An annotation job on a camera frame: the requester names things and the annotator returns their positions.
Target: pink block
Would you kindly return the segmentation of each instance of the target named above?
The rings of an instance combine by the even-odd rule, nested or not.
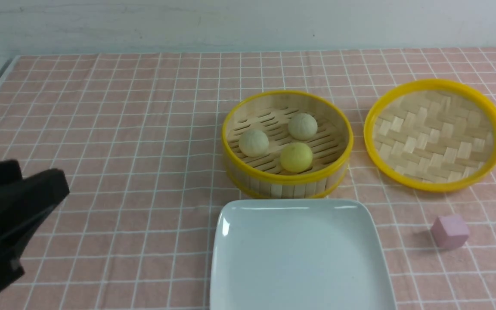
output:
[[[462,247],[470,237],[470,230],[458,214],[438,216],[431,226],[435,244],[443,249],[452,250]]]

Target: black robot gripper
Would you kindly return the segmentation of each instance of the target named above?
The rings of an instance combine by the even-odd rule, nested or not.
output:
[[[24,275],[22,252],[69,193],[62,170],[23,179],[18,161],[0,161],[0,292]]]

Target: table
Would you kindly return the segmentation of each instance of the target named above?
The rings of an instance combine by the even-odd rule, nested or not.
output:
[[[363,122],[395,85],[461,81],[496,102],[496,47],[282,53],[21,56],[0,82],[0,160],[67,174],[71,194],[40,227],[2,309],[208,308],[217,216],[247,198],[226,177],[220,124],[241,99],[303,90],[354,130],[331,198],[374,218],[400,310],[496,309],[496,169],[451,194],[416,192],[366,155]],[[428,228],[458,213],[471,237],[435,248]]]

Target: woven bamboo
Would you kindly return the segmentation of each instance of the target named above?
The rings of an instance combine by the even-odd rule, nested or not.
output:
[[[439,91],[391,102],[372,130],[374,147],[393,170],[425,183],[450,183],[476,173],[491,157],[490,118],[474,102]]]
[[[315,136],[303,141],[313,151],[311,166],[295,174],[282,169],[279,157],[288,143],[298,141],[289,135],[288,121],[300,112],[313,116],[318,129]],[[240,151],[240,136],[249,129],[265,132],[269,138],[266,154],[247,157]],[[224,147],[231,151],[224,156],[229,177],[244,192],[258,198],[309,198],[337,187],[348,164],[347,156],[342,155],[348,149],[349,153],[353,143],[350,125],[339,110],[316,96],[290,91],[254,96],[239,104],[229,114],[223,136]],[[328,171],[330,165],[335,168]]]

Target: square plate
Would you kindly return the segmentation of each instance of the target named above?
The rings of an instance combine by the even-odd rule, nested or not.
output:
[[[219,215],[211,310],[395,310],[368,210],[343,199],[238,200]]]

